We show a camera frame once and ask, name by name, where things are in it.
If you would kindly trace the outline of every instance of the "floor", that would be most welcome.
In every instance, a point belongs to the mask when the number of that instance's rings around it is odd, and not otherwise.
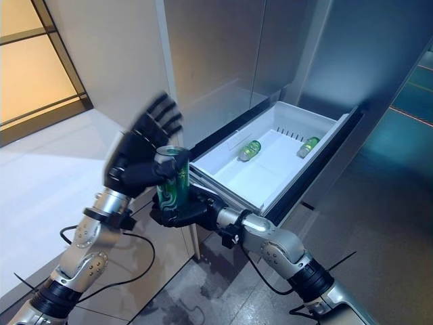
[[[433,181],[375,148],[377,138],[391,134],[398,143],[413,135],[399,129],[398,119],[408,117],[390,110],[316,210],[299,208],[284,227],[325,266],[357,251],[333,275],[379,323],[433,324]],[[433,128],[410,122],[433,139]],[[431,155],[428,160],[433,166]],[[271,284],[288,288],[262,261],[259,266]],[[222,247],[213,234],[201,260],[189,261],[132,324],[314,324],[288,314],[300,302],[273,293],[241,250]]]
[[[433,48],[423,55],[392,107],[433,125]]]

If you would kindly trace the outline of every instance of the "window frame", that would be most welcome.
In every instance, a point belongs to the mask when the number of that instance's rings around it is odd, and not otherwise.
[[[11,120],[6,121],[6,123],[1,123],[0,126],[6,126],[12,122],[19,121],[20,119],[30,116],[39,111],[48,109],[52,106],[59,105],[62,102],[67,102],[72,98],[78,98],[77,101],[71,102],[69,104],[65,104],[59,108],[55,108],[48,112],[36,115],[32,118],[26,119],[25,121],[19,122],[15,125],[7,127],[3,130],[0,130],[0,147],[6,146],[16,140],[19,140],[31,133],[40,131],[46,127],[49,127],[53,124],[56,124],[60,121],[64,121],[67,118],[73,117],[77,114],[85,112],[93,108],[93,104],[90,100],[88,93],[86,92],[84,85],[76,72],[75,66],[72,63],[72,60],[66,51],[65,45],[62,41],[62,38],[57,30],[56,25],[54,24],[53,18],[49,13],[48,7],[44,0],[30,0],[33,4],[33,7],[39,17],[39,20],[42,23],[42,28],[35,28],[32,30],[26,30],[24,32],[18,32],[12,35],[6,35],[4,37],[0,37],[0,46],[24,41],[26,39],[30,39],[33,37],[39,37],[42,35],[47,35],[55,52],[72,83],[76,91],[76,95],[72,97],[64,98],[60,101],[51,103],[41,108],[37,108],[28,112],[26,114],[22,114],[13,118]]]

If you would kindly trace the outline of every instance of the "refrigerator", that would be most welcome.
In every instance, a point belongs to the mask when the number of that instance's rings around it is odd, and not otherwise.
[[[315,208],[433,35],[424,0],[164,0],[163,11],[191,182],[275,225]],[[240,161],[252,140],[260,152]]]

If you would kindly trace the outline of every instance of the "robotic hand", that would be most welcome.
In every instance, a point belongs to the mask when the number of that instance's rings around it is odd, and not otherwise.
[[[121,230],[132,230],[135,220],[128,204],[148,186],[172,178],[188,159],[182,153],[164,163],[154,162],[156,148],[182,129],[176,103],[163,93],[123,135],[104,173],[105,189],[84,210],[74,240],[59,265],[9,324],[65,324],[81,295],[102,274],[108,254]]]
[[[189,203],[185,207],[161,211],[156,196],[154,202],[150,216],[163,226],[183,227],[196,223],[216,231],[227,248],[240,244],[243,250],[259,254],[303,300],[304,305],[290,311],[291,314],[312,318],[320,324],[377,324],[313,259],[294,233],[275,227],[248,210],[235,211],[216,193],[196,184],[190,185]],[[303,307],[310,315],[297,313]]]

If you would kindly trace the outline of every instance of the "freezer drawer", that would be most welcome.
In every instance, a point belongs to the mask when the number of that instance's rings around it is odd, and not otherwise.
[[[271,211],[284,204],[281,200],[285,200],[285,194],[314,165],[349,116],[343,114],[335,121],[277,102],[193,160],[191,180],[218,192],[234,207],[249,209],[278,223],[283,217],[281,211],[280,215],[271,215]],[[300,158],[296,153],[310,137],[320,141],[305,158]],[[252,140],[261,143],[260,152],[248,162],[240,161],[241,149]]]

